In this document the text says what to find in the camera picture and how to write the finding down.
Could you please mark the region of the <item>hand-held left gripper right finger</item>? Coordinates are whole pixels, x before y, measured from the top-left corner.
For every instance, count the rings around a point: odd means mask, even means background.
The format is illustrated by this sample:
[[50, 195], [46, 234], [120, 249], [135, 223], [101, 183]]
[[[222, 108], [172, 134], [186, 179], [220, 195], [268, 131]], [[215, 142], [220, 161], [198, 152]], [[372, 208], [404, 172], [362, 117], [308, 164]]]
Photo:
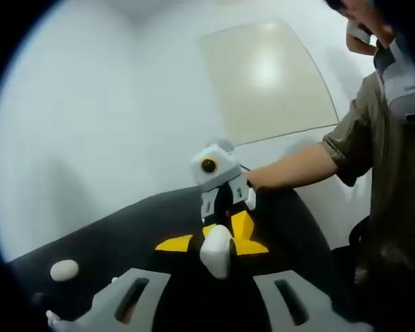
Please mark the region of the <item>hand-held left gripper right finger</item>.
[[267, 247], [236, 238], [210, 240], [215, 331], [371, 331], [337, 312], [329, 295], [278, 266]]

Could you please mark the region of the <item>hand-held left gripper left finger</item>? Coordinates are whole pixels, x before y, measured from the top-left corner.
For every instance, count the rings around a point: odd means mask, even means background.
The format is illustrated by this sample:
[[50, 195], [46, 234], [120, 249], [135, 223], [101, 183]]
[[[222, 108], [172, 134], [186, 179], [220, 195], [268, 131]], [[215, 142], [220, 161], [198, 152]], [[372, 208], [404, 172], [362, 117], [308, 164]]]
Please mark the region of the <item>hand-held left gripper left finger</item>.
[[187, 314], [191, 285], [203, 276], [200, 249], [203, 234], [168, 239], [154, 249], [144, 268], [117, 276], [73, 321], [57, 319], [58, 331], [160, 331], [172, 317]]

